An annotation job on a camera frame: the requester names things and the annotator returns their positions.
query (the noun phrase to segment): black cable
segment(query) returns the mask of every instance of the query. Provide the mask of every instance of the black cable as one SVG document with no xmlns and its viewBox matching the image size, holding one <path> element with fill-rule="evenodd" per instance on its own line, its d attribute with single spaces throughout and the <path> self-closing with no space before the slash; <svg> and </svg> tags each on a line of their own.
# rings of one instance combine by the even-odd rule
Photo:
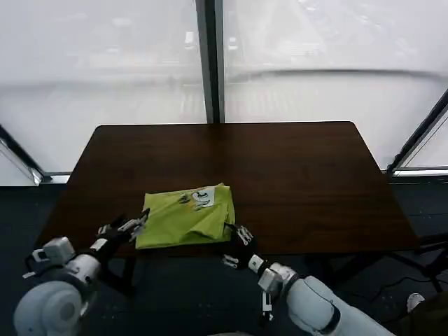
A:
<svg viewBox="0 0 448 336">
<path fill-rule="evenodd" d="M 403 278 L 401 278 L 401 279 L 399 279 L 399 280 L 397 280 L 397 281 L 395 281 L 395 282 L 393 282 L 393 283 L 389 283 L 389 284 L 387 284 L 387 285 L 384 285 L 384 286 L 382 286 L 382 287 L 380 287 L 380 289 L 378 290 L 378 292 L 372 297 L 372 298 L 368 298 L 368 297 L 365 297 L 364 295 L 361 295 L 361 294 L 357 294 L 357 293 L 353 293 L 353 292 L 350 292 L 350 291 L 347 291 L 347 290 L 340 290 L 340 289 L 336 289 L 335 291 L 337 291 L 337 292 L 341 292 L 341 293 L 344 293 L 344 294 L 347 294 L 347 295 L 351 295 L 351 296 L 354 296 L 355 298 L 361 298 L 361 299 L 363 299 L 363 300 L 365 300 L 365 301 L 367 301 L 367 302 L 369 302 L 369 303 L 373 303 L 380 295 L 381 295 L 381 293 L 386 289 L 386 288 L 389 288 L 389 287 L 393 287 L 393 286 L 396 286 L 396 285 L 398 285 L 398 284 L 401 284 L 404 280 L 410 280 L 410 281 L 415 281 L 415 282 L 420 282 L 420 283 L 427 283 L 427 282 L 431 282 L 431 280 L 420 280 L 420 279 L 414 279 L 414 278 L 411 278 L 411 277 L 409 277 L 409 276 L 404 276 Z M 443 283 L 443 284 L 445 284 L 445 285 L 448 285 L 448 282 L 446 282 L 446 281 L 444 281 L 444 280 L 441 280 L 441 279 L 437 279 L 436 278 L 436 280 L 437 281 L 439 281 L 439 282 L 441 282 L 441 283 Z"/>
<path fill-rule="evenodd" d="M 383 291 L 384 291 L 386 288 L 393 287 L 393 286 L 397 286 L 398 284 L 401 284 L 404 280 L 410 280 L 410 281 L 420 282 L 420 283 L 423 283 L 423 282 L 432 282 L 431 280 L 420 280 L 420 279 L 414 279 L 414 278 L 411 278 L 411 277 L 409 277 L 409 276 L 404 276 L 403 278 L 401 278 L 401 279 L 399 279 L 399 280 L 397 280 L 397 281 L 395 281 L 395 282 L 393 282 L 393 283 L 389 283 L 389 284 L 387 284 L 387 285 L 382 286 L 382 287 L 378 290 L 377 294 L 375 294 L 375 295 L 370 299 L 370 303 L 374 302 L 374 301 L 375 301 L 375 300 L 376 300 L 376 299 L 383 293 Z M 443 283 L 443 284 L 445 284 L 445 285 L 448 285 L 448 282 L 446 282 L 446 281 L 439 280 L 439 279 L 437 279 L 437 281 L 439 281 L 439 282 L 441 282 L 441 283 Z"/>
</svg>

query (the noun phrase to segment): wooden table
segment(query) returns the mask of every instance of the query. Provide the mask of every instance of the wooden table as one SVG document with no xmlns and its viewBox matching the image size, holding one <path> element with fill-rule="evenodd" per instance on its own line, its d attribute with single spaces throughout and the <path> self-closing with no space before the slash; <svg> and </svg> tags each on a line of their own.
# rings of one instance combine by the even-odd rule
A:
<svg viewBox="0 0 448 336">
<path fill-rule="evenodd" d="M 350 122 L 98 127 L 38 238 L 87 248 L 145 193 L 223 182 L 237 223 L 269 254 L 355 253 L 417 247 L 386 177 Z M 210 254 L 213 245 L 150 250 Z M 124 246 L 118 256 L 140 256 Z"/>
</svg>

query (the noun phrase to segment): folded shirt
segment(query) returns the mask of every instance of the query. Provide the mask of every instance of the folded shirt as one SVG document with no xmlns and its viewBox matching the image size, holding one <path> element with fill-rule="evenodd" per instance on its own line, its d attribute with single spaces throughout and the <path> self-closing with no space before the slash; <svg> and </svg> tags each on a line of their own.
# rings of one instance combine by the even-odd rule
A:
<svg viewBox="0 0 448 336">
<path fill-rule="evenodd" d="M 191 190 L 145 194 L 150 208 L 146 226 L 136 238 L 136 249 L 230 240 L 235 209 L 230 187 L 222 183 Z"/>
</svg>

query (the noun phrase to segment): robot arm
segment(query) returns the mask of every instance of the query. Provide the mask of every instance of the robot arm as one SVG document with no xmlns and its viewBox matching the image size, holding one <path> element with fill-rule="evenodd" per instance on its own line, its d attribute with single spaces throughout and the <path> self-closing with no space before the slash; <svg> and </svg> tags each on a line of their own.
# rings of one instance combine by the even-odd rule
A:
<svg viewBox="0 0 448 336">
<path fill-rule="evenodd" d="M 225 254 L 223 262 L 236 269 L 249 268 L 258 275 L 265 320 L 273 318 L 272 306 L 285 298 L 292 322 L 312 335 L 393 336 L 368 315 L 339 299 L 315 277 L 301 279 L 293 269 L 258 256 L 256 240 L 245 227 L 233 229 L 231 242 L 232 255 Z"/>
<path fill-rule="evenodd" d="M 14 313 L 18 335 L 76 335 L 79 320 L 95 300 L 99 277 L 106 280 L 108 261 L 122 244 L 138 235 L 148 216 L 149 209 L 138 219 L 124 224 L 120 219 L 102 227 L 96 242 L 78 255 L 66 237 L 53 239 L 42 249 L 35 250 L 32 259 L 37 263 L 50 263 L 50 266 L 43 272 L 29 272 L 24 278 L 38 277 L 48 271 L 54 281 L 32 288 L 21 299 Z"/>
</svg>

